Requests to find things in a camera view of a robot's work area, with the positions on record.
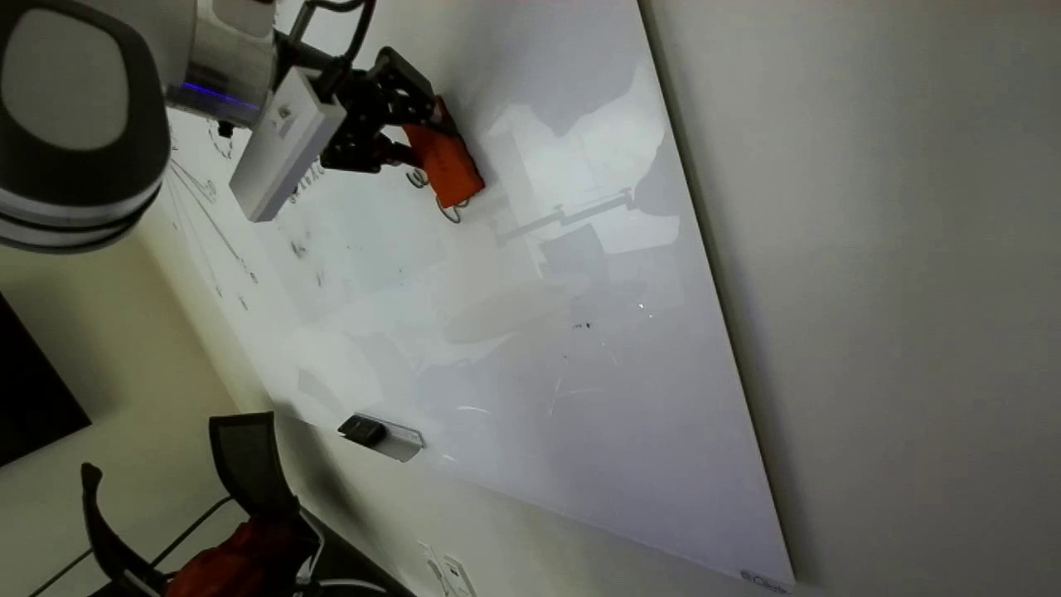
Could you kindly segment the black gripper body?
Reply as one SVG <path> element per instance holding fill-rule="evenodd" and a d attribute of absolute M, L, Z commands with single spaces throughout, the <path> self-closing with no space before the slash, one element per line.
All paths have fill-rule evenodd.
<path fill-rule="evenodd" d="M 384 165 L 418 165 L 416 151 L 390 141 L 384 130 L 447 130 L 444 103 L 429 77 L 393 47 L 370 70 L 346 72 L 331 100 L 346 110 L 346 121 L 323 151 L 327 171 L 381 174 Z"/>

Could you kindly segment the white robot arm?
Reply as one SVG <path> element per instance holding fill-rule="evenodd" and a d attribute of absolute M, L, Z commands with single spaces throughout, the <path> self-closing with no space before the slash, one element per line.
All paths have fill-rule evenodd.
<path fill-rule="evenodd" d="M 313 165 L 429 163 L 447 126 L 433 82 L 393 47 L 371 67 L 307 41 L 315 13 L 371 25 L 376 0 L 0 0 L 0 240 L 82 251 L 125 235 L 172 163 L 168 115 L 245 132 L 229 189 L 269 222 Z"/>

